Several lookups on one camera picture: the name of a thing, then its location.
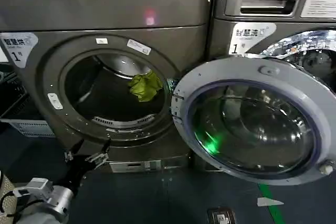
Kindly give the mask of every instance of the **yellow-green towel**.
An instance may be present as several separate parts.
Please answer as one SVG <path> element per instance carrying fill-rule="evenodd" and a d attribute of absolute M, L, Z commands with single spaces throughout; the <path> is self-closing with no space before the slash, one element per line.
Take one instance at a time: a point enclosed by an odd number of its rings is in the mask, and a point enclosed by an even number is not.
<path fill-rule="evenodd" d="M 151 101 L 157 92 L 162 89 L 161 80 L 150 70 L 146 74 L 137 74 L 128 83 L 130 92 L 138 97 L 139 102 Z"/>

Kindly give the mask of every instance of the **gray appliance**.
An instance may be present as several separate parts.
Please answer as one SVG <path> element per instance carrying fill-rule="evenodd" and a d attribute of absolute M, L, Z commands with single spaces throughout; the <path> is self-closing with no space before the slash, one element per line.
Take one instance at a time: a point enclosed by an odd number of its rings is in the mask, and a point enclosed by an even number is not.
<path fill-rule="evenodd" d="M 55 135 L 92 154 L 112 140 L 114 172 L 183 166 L 171 90 L 202 60 L 211 0 L 0 0 L 2 49 Z M 149 102 L 129 83 L 152 72 Z"/>
<path fill-rule="evenodd" d="M 263 184 L 333 172 L 335 7 L 336 0 L 214 0 L 212 61 L 181 80 L 172 102 L 196 154 Z"/>

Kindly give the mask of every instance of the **open door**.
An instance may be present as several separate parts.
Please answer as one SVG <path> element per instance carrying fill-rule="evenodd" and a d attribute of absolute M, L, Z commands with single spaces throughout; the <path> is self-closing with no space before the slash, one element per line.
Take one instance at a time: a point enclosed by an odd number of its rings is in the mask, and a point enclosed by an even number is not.
<path fill-rule="evenodd" d="M 189 147 L 233 176 L 297 185 L 333 171 L 336 97 L 298 65 L 252 54 L 204 63 L 178 83 L 171 109 Z"/>

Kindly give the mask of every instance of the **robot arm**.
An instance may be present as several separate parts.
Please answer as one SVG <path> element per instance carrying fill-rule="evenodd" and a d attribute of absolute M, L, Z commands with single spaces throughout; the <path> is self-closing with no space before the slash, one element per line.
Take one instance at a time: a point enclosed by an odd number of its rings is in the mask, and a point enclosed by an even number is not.
<path fill-rule="evenodd" d="M 18 222 L 20 224 L 59 224 L 67 220 L 70 203 L 77 195 L 84 175 L 108 160 L 108 150 L 110 141 L 107 141 L 101 152 L 92 156 L 76 155 L 83 144 L 83 140 L 75 144 L 69 152 L 66 153 L 66 162 L 68 171 L 59 181 L 52 183 L 46 178 L 33 178 L 27 186 L 15 188 L 8 192 L 0 200 L 0 211 L 2 215 L 13 217 L 23 211 L 28 206 L 36 204 L 34 211 L 28 216 L 22 217 Z M 7 196 L 17 198 L 30 196 L 33 201 L 29 202 L 22 209 L 14 214 L 4 213 L 3 202 Z"/>

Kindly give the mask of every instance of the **gray floor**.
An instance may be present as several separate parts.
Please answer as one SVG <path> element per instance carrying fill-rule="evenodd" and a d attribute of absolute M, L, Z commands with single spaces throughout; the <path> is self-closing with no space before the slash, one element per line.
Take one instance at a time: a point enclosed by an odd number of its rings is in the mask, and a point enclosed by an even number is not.
<path fill-rule="evenodd" d="M 0 135 L 0 169 L 14 182 L 32 177 L 56 180 L 66 169 L 61 146 L 52 138 L 25 138 L 13 129 Z M 285 223 L 318 224 L 336 219 L 336 174 L 295 187 L 270 187 Z M 170 170 L 144 174 L 93 172 L 72 204 L 70 224 L 205 224 L 207 209 L 230 207 L 237 224 L 273 220 L 257 207 L 258 187 L 220 173 Z"/>

